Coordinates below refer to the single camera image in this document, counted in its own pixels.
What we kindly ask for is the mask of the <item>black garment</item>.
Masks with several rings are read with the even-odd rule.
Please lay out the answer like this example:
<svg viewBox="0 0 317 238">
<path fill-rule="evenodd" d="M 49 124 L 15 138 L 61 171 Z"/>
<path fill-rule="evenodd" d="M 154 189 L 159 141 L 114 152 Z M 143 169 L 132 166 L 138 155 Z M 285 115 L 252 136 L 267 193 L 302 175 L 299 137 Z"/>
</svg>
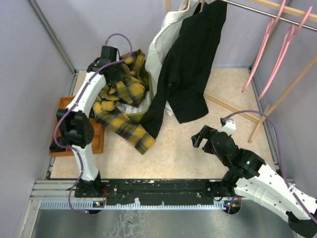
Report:
<svg viewBox="0 0 317 238">
<path fill-rule="evenodd" d="M 168 51 L 159 77 L 158 91 L 143 118 L 142 127 L 157 138 L 164 110 L 179 123 L 208 114 L 204 91 L 226 21 L 227 3 L 208 1 L 183 20 L 179 36 Z"/>
</svg>

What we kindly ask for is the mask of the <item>yellow plaid shirt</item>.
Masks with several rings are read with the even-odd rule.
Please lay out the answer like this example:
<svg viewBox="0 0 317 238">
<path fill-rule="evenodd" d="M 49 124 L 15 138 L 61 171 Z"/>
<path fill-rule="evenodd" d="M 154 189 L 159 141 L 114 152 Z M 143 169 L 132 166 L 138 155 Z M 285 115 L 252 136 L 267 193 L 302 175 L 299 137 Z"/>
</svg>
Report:
<svg viewBox="0 0 317 238">
<path fill-rule="evenodd" d="M 99 92 L 92 109 L 95 121 L 125 139 L 139 153 L 151 148 L 155 139 L 126 113 L 117 108 L 117 103 L 138 106 L 145 97 L 147 85 L 141 78 L 146 64 L 146 55 L 141 50 L 121 56 L 124 62 L 105 68 L 102 73 L 106 85 Z"/>
</svg>

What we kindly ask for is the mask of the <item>pink hanger with plaid shirt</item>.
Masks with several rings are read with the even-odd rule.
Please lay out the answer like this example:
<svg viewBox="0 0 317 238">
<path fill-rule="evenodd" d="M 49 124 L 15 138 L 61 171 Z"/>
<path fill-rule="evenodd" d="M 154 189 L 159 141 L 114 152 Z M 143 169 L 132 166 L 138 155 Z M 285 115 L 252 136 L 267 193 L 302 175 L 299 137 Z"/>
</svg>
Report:
<svg viewBox="0 0 317 238">
<path fill-rule="evenodd" d="M 252 70 L 251 70 L 251 73 L 249 75 L 249 78 L 247 80 L 247 82 L 245 83 L 244 87 L 242 88 L 241 92 L 244 93 L 247 89 L 247 87 L 250 85 L 251 81 L 252 81 L 252 78 L 259 66 L 259 63 L 261 61 L 261 58 L 263 56 L 263 53 L 264 53 L 264 50 L 265 50 L 265 47 L 267 45 L 267 42 L 269 40 L 269 37 L 270 37 L 270 34 L 272 33 L 272 31 L 274 30 L 274 28 L 276 27 L 279 19 L 280 19 L 280 16 L 283 12 L 283 9 L 285 7 L 285 4 L 286 4 L 286 0 L 283 0 L 282 3 L 281 3 L 281 7 L 279 8 L 279 12 L 276 16 L 275 19 L 271 19 L 269 22 L 268 22 L 268 25 L 266 27 L 266 30 L 265 30 L 265 33 L 264 33 L 264 38 L 263 38 L 263 41 L 262 41 L 262 44 L 261 44 L 261 47 L 259 49 L 259 52 L 258 52 L 258 55 L 257 55 L 257 58 L 253 64 L 253 67 L 252 67 Z"/>
</svg>

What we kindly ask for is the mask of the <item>pink plastic hanger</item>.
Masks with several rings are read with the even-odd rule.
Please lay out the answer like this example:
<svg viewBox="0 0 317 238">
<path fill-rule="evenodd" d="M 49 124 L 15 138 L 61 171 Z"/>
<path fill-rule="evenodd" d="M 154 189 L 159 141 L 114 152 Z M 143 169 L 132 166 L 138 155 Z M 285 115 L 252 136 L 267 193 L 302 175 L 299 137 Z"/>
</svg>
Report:
<svg viewBox="0 0 317 238">
<path fill-rule="evenodd" d="M 284 39 L 283 39 L 283 42 L 281 45 L 281 49 L 280 49 L 279 55 L 277 57 L 277 60 L 275 62 L 272 73 L 271 73 L 265 87 L 263 88 L 262 92 L 260 93 L 258 100 L 261 100 L 263 98 L 263 96 L 265 95 L 265 93 L 267 92 L 267 90 L 269 89 L 271 83 L 273 82 L 273 80 L 274 80 L 274 78 L 275 78 L 275 76 L 276 76 L 276 74 L 277 74 L 277 72 L 278 72 L 278 70 L 283 62 L 283 59 L 288 51 L 290 43 L 292 42 L 294 37 L 299 33 L 299 31 L 303 27 L 304 23 L 307 21 L 310 13 L 312 12 L 312 9 L 313 9 L 313 7 L 310 6 L 308 11 L 306 12 L 305 16 L 303 17 L 303 20 L 301 21 L 300 25 L 297 28 L 294 25 L 291 25 L 288 28 L 288 30 L 284 36 Z"/>
</svg>

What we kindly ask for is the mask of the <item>white collared shirt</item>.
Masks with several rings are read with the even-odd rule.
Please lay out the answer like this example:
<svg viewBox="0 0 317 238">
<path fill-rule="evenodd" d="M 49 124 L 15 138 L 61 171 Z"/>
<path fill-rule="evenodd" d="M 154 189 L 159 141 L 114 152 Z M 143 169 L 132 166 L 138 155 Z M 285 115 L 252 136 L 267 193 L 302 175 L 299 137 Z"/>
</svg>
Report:
<svg viewBox="0 0 317 238">
<path fill-rule="evenodd" d="M 118 102 L 116 106 L 123 113 L 136 114 L 136 113 L 142 113 L 145 110 L 147 110 L 148 107 L 150 106 L 150 103 L 151 103 L 151 94 L 150 92 L 147 92 L 144 100 L 141 102 L 141 104 L 138 107 L 120 103 L 120 102 Z"/>
</svg>

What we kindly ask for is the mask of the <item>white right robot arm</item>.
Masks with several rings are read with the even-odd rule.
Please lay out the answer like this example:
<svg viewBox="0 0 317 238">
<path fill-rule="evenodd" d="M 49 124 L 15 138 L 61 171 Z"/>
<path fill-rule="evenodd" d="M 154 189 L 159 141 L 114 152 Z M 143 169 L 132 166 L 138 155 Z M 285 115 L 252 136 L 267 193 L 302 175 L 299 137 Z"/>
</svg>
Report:
<svg viewBox="0 0 317 238">
<path fill-rule="evenodd" d="M 195 148 L 206 139 L 203 151 L 217 156 L 228 168 L 222 179 L 222 192 L 252 200 L 286 221 L 297 234 L 314 237 L 317 200 L 286 182 L 256 153 L 239 148 L 231 137 L 235 130 L 235 122 L 229 120 L 220 129 L 204 125 L 191 138 Z"/>
</svg>

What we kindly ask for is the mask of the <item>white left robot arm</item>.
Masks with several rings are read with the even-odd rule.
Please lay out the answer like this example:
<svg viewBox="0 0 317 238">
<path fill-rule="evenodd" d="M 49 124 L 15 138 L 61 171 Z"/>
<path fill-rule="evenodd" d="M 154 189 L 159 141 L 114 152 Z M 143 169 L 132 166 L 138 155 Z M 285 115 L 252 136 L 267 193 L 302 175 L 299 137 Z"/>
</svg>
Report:
<svg viewBox="0 0 317 238">
<path fill-rule="evenodd" d="M 118 48 L 102 46 L 101 56 L 88 66 L 76 96 L 65 109 L 58 109 L 56 112 L 56 130 L 59 130 L 64 139 L 66 149 L 73 152 L 79 167 L 80 175 L 75 185 L 76 197 L 97 197 L 103 192 L 101 175 L 93 156 L 92 141 L 95 131 L 89 114 L 97 95 L 106 85 L 103 73 L 98 70 L 117 61 L 118 56 Z"/>
</svg>

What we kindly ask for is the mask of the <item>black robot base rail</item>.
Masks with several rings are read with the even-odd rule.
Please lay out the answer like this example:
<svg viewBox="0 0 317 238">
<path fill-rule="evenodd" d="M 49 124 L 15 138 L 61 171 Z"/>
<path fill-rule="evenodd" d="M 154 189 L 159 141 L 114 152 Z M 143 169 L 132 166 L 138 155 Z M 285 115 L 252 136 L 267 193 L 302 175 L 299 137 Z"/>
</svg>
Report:
<svg viewBox="0 0 317 238">
<path fill-rule="evenodd" d="M 212 179 L 99 179 L 80 180 L 76 198 L 101 198 L 106 205 L 213 205 L 214 200 L 232 197 L 233 187 Z"/>
</svg>

